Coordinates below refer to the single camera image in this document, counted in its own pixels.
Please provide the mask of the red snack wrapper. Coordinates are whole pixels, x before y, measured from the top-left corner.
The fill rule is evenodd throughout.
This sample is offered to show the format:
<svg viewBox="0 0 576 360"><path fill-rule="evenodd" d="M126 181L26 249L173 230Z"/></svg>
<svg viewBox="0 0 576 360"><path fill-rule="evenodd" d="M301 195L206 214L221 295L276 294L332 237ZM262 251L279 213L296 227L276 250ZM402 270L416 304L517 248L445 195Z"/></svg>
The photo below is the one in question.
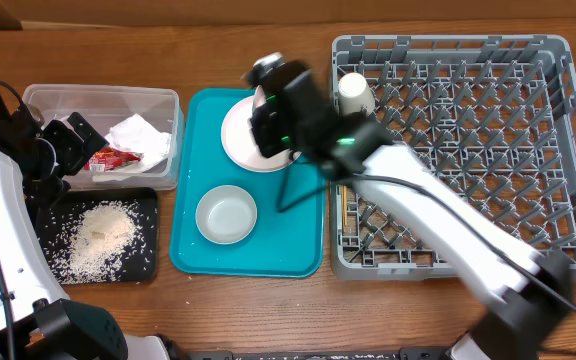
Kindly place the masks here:
<svg viewBox="0 0 576 360"><path fill-rule="evenodd" d="M142 155L106 147L96 152L84 165L84 169L94 172L107 172L138 163Z"/></svg>

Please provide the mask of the white napkin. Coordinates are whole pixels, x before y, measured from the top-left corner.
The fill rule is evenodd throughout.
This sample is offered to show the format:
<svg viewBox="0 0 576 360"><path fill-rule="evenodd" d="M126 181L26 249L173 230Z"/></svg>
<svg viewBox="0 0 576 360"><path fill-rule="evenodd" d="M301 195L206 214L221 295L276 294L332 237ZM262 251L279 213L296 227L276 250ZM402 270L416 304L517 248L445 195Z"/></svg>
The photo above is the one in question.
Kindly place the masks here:
<svg viewBox="0 0 576 360"><path fill-rule="evenodd" d="M97 182L124 180L153 169L167 159L172 135L169 132L157 130L141 115L134 114L112 126L105 139L108 142L106 147L139 153L142 155L142 160L107 172L92 171L95 173L94 179Z"/></svg>

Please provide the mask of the pink plate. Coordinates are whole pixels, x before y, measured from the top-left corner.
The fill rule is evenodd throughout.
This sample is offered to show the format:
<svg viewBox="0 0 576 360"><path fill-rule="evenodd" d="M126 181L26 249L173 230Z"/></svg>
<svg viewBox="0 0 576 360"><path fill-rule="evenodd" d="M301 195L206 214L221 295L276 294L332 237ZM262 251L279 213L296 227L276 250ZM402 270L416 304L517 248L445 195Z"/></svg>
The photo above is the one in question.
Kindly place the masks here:
<svg viewBox="0 0 576 360"><path fill-rule="evenodd" d="M226 114L221 127L221 142L228 157L238 166L253 172L275 172L292 164L285 150L266 158L261 155L251 132L250 118L254 96L237 102Z"/></svg>

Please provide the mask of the white paper cup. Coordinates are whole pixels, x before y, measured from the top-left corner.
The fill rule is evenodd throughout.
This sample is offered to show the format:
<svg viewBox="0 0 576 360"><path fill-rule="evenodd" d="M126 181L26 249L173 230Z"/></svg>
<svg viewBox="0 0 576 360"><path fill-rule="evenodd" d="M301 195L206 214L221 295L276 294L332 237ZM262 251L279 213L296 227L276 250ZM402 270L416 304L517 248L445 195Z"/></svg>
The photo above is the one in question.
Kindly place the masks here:
<svg viewBox="0 0 576 360"><path fill-rule="evenodd" d="M344 75L338 82L339 109L342 115L356 112L371 114L375 98L366 78L360 73Z"/></svg>

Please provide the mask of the wooden chopstick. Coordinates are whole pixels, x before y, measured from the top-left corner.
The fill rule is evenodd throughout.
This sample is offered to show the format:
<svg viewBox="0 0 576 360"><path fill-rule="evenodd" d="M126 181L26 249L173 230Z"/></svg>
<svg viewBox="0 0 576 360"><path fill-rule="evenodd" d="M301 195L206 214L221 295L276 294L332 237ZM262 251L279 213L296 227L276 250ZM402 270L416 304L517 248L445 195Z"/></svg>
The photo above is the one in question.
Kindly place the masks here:
<svg viewBox="0 0 576 360"><path fill-rule="evenodd" d="M343 185L341 187L341 198L342 198L342 229L345 231L348 224L348 193L347 187Z"/></svg>

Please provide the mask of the grey bowl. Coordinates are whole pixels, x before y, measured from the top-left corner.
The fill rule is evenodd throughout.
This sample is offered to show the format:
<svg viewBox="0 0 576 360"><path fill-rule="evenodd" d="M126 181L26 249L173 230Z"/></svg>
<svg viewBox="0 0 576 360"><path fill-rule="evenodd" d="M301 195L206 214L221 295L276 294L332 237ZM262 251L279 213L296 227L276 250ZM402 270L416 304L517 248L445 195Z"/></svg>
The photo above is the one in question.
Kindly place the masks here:
<svg viewBox="0 0 576 360"><path fill-rule="evenodd" d="M199 200L195 223L201 235L218 245L230 245L247 237L257 221L257 206L243 188L221 185Z"/></svg>

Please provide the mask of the pink bowl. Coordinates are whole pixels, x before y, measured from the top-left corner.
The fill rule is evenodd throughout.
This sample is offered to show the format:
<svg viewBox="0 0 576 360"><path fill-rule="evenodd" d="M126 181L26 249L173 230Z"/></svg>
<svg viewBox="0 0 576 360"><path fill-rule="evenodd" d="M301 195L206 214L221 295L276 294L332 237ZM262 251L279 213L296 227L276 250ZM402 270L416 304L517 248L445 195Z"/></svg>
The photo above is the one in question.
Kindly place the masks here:
<svg viewBox="0 0 576 360"><path fill-rule="evenodd" d="M261 85L255 88L252 100L252 115L260 114L266 109L267 97Z"/></svg>

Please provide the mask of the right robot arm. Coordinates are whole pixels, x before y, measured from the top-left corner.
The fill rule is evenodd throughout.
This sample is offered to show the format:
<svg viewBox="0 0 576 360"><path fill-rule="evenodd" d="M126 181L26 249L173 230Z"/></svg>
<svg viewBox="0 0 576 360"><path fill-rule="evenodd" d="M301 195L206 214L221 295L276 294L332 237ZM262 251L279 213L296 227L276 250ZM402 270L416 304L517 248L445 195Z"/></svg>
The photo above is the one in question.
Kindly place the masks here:
<svg viewBox="0 0 576 360"><path fill-rule="evenodd" d="M263 157L304 155L328 180L351 187L419 236L486 306L446 358L537 358L572 309L566 255L543 255L494 225L365 112L339 114L304 62L271 54L255 62L247 81L265 96L251 119Z"/></svg>

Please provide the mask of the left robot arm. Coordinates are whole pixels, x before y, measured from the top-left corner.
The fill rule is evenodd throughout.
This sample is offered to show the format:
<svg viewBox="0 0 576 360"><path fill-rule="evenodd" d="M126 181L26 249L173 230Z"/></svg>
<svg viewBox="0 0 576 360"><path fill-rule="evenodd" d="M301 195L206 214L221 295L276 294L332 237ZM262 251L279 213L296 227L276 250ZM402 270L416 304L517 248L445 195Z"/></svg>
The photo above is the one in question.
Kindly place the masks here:
<svg viewBox="0 0 576 360"><path fill-rule="evenodd" d="M163 335L126 335L107 310L70 300L41 250L30 209L55 203L70 188L64 176L105 144L77 112L43 125L0 95L0 359L186 356Z"/></svg>

